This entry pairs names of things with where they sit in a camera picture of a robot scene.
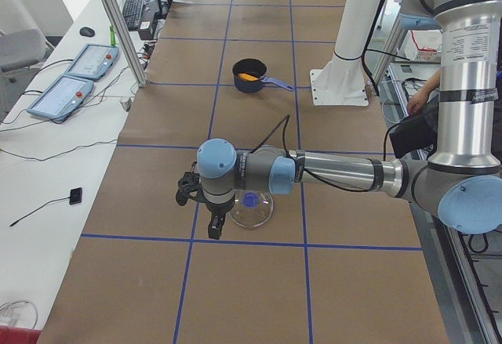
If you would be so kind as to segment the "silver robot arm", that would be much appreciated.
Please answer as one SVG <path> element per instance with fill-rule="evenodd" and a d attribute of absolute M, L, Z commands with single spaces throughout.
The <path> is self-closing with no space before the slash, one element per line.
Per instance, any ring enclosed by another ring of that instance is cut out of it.
<path fill-rule="evenodd" d="M 442 29 L 436 151 L 426 161 L 379 161 L 271 146 L 238 152 L 227 140 L 207 140 L 193 169 L 211 238 L 220 237 L 237 190 L 288 194 L 308 179 L 413 202 L 464 234 L 501 224 L 500 162 L 491 151 L 501 0 L 403 0 L 402 11 Z"/>

